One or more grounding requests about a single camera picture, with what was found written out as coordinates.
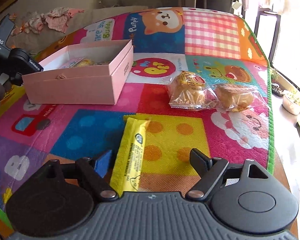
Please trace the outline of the yellow cartoon snack packet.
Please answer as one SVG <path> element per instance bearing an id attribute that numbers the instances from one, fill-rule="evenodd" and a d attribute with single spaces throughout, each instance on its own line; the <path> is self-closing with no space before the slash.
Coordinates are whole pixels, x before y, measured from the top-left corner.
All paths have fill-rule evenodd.
<path id="1" fill-rule="evenodd" d="M 75 67 L 85 67 L 85 66 L 93 66 L 94 61 L 90 59 L 82 59 L 79 63 L 75 65 Z"/>

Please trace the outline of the bread bun red label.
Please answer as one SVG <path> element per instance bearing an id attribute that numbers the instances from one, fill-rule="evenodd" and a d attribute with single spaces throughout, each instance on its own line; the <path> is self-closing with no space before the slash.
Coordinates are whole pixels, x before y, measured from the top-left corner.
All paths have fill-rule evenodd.
<path id="1" fill-rule="evenodd" d="M 167 90 L 171 108 L 201 111 L 218 105 L 213 89 L 201 76 L 193 72 L 182 70 L 167 85 Z"/>

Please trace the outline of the pink Volcano snack pack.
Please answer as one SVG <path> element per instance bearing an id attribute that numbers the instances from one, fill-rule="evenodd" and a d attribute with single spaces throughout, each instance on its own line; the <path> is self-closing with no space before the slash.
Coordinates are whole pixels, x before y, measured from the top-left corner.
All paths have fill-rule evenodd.
<path id="1" fill-rule="evenodd" d="M 75 67 L 76 65 L 78 65 L 83 60 L 85 60 L 84 57 L 77 57 L 77 58 L 70 59 L 66 63 L 61 64 L 61 66 L 59 67 L 59 69 Z"/>

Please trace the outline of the bread bun plain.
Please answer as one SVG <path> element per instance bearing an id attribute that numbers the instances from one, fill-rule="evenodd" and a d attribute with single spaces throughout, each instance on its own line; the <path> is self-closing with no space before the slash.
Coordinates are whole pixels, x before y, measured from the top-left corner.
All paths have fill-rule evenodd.
<path id="1" fill-rule="evenodd" d="M 253 87 L 221 83 L 214 87 L 220 106 L 226 111 L 242 112 L 252 107 L 259 92 Z"/>

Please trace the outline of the white container on sill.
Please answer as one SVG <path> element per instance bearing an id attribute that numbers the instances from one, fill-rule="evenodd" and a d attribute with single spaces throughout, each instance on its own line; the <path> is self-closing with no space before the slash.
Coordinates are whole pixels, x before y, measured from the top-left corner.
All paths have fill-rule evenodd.
<path id="1" fill-rule="evenodd" d="M 282 105 L 292 115 L 300 114 L 300 93 L 296 89 L 284 90 Z"/>

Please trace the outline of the pink cardboard box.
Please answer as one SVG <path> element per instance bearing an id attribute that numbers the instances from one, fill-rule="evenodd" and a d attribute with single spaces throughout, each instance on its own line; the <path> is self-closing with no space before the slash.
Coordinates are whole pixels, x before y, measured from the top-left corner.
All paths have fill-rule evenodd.
<path id="1" fill-rule="evenodd" d="M 94 65 L 59 69 L 77 57 L 90 59 Z M 42 72 L 23 75 L 23 86 L 30 103 L 114 105 L 132 64 L 130 40 L 69 45 L 40 61 Z"/>

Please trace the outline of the colourful cartoon play mat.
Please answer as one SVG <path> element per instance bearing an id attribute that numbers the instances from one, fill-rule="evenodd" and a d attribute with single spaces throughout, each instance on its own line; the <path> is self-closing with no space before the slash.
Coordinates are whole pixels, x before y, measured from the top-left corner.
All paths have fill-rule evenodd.
<path id="1" fill-rule="evenodd" d="M 24 86 L 0 102 L 0 219 L 10 196 L 48 160 L 72 163 L 106 150 L 116 155 L 125 115 L 149 120 L 139 190 L 185 193 L 199 177 L 189 163 L 197 148 L 233 163 L 251 158 L 274 170 L 269 61 L 242 18 L 215 10 L 158 8 L 125 13 L 79 29 L 42 50 L 40 62 L 74 44 L 130 40 L 133 64 L 114 105 L 30 103 Z M 259 92 L 242 112 L 171 108 L 167 85 L 182 70 L 213 89 L 230 83 Z"/>

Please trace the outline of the yellow snack bar wrapper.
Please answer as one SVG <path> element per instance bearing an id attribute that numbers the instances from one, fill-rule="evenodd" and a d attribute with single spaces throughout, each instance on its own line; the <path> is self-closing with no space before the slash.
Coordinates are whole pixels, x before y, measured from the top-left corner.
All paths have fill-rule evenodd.
<path id="1" fill-rule="evenodd" d="M 150 123 L 133 115 L 125 115 L 123 119 L 126 125 L 110 179 L 110 186 L 119 196 L 139 189 L 146 130 Z"/>

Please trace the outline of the pink baby clothes pile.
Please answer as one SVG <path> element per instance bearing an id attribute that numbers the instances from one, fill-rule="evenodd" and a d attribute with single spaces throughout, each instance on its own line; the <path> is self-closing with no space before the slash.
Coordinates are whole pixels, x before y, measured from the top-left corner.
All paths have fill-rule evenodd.
<path id="1" fill-rule="evenodd" d="M 11 36 L 20 33 L 40 34 L 44 27 L 60 33 L 66 33 L 69 21 L 77 14 L 83 13 L 82 9 L 58 7 L 47 13 L 34 12 L 29 17 L 23 19 L 20 24 L 16 24 L 11 31 Z"/>

